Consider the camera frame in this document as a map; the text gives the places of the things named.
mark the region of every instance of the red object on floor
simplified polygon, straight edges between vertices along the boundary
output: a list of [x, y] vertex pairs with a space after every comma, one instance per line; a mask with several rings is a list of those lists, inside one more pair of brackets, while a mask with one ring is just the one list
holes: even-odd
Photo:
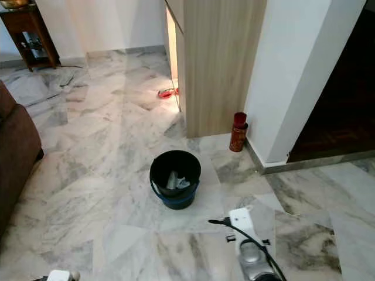
[[158, 91], [159, 98], [170, 98], [174, 94], [178, 95], [178, 88], [177, 89], [170, 88], [170, 89]]
[[234, 152], [240, 152], [244, 146], [248, 124], [246, 123], [246, 114], [238, 112], [234, 114], [232, 127], [232, 136], [229, 149]]

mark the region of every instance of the wooden cabinet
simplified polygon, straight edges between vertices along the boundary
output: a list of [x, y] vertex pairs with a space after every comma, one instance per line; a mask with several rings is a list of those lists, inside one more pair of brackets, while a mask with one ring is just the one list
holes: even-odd
[[[32, 67], [56, 68], [60, 63], [59, 55], [35, 4], [15, 10], [4, 10], [0, 12], [0, 17], [30, 71]], [[36, 34], [37, 41], [27, 40], [25, 32]], [[44, 50], [46, 56], [35, 56], [36, 50]]]
[[165, 0], [176, 24], [188, 137], [228, 133], [243, 111], [267, 0]]

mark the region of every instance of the brown sofa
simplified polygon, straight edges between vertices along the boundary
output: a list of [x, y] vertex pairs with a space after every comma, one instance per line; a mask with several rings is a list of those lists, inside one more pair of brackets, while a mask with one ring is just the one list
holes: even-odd
[[0, 80], [0, 240], [34, 162], [42, 157], [33, 121]]

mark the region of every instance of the power cord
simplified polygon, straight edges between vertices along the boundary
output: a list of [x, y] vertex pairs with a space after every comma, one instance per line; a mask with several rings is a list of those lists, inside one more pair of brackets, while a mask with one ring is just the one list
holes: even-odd
[[287, 279], [285, 278], [283, 272], [281, 271], [280, 267], [278, 266], [278, 264], [276, 263], [276, 261], [274, 260], [274, 258], [270, 255], [270, 253], [268, 253], [267, 248], [265, 246], [260, 245], [254, 238], [252, 238], [251, 236], [247, 235], [241, 229], [233, 226], [232, 223], [230, 222], [229, 217], [226, 217], [222, 221], [219, 221], [219, 220], [209, 220], [209, 223], [211, 223], [211, 224], [225, 225], [226, 227], [230, 227], [230, 228], [236, 230], [237, 232], [239, 232], [240, 234], [244, 235], [250, 242], [256, 244], [256, 246], [262, 252], [264, 252], [265, 257], [267, 258], [268, 263], [270, 264], [270, 266], [272, 266], [272, 267], [274, 267], [276, 269], [276, 271], [278, 272], [278, 274], [281, 277], [282, 281], [287, 281]]

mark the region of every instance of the marble floor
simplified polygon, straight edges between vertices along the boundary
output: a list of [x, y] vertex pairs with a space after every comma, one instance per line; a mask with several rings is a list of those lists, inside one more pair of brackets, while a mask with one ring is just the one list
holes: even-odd
[[[375, 280], [375, 160], [260, 176], [229, 135], [187, 139], [163, 53], [110, 51], [87, 66], [0, 69], [46, 152], [0, 244], [0, 280], [52, 269], [86, 280], [240, 280], [229, 229], [247, 207], [288, 280]], [[187, 150], [202, 165], [184, 210], [149, 185], [153, 159]]]

